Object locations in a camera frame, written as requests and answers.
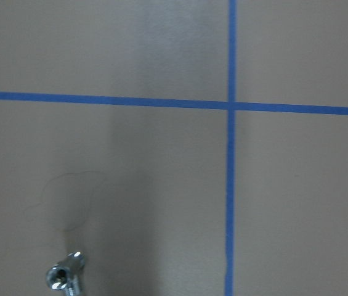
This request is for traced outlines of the chrome metal valve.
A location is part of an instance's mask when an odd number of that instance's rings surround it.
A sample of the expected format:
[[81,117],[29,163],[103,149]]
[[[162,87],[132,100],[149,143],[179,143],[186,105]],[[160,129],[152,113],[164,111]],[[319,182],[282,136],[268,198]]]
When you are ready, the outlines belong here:
[[85,266],[84,255],[77,251],[69,253],[46,273],[46,284],[53,291],[64,295],[85,295],[81,284],[81,275]]

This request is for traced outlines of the blue tape grid lines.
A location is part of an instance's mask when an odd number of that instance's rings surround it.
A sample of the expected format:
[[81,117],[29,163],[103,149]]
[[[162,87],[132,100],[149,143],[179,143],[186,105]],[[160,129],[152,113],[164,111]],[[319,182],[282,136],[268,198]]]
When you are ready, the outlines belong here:
[[0,1],[0,295],[348,295],[348,1]]

